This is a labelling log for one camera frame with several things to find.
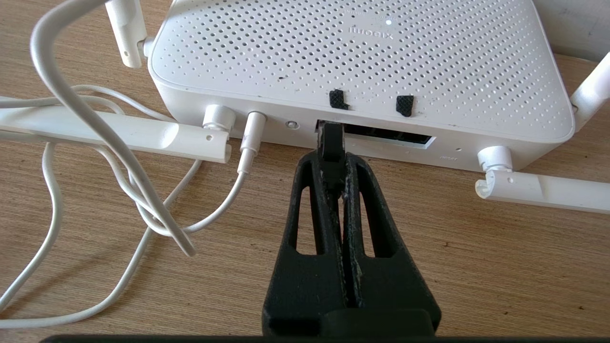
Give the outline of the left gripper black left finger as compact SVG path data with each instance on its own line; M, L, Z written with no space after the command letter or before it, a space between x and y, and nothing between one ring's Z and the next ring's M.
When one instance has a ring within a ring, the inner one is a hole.
M309 189L316 254L297 250L299 209ZM345 307L338 205L323 182L317 152L299 161L283 238L262 308L265 335L318 335L322 317Z

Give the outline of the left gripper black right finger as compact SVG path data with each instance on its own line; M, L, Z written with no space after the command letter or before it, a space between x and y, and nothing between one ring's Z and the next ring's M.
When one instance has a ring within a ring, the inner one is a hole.
M346 157L343 265L349 317L372 335L434 335L442 313L372 169Z

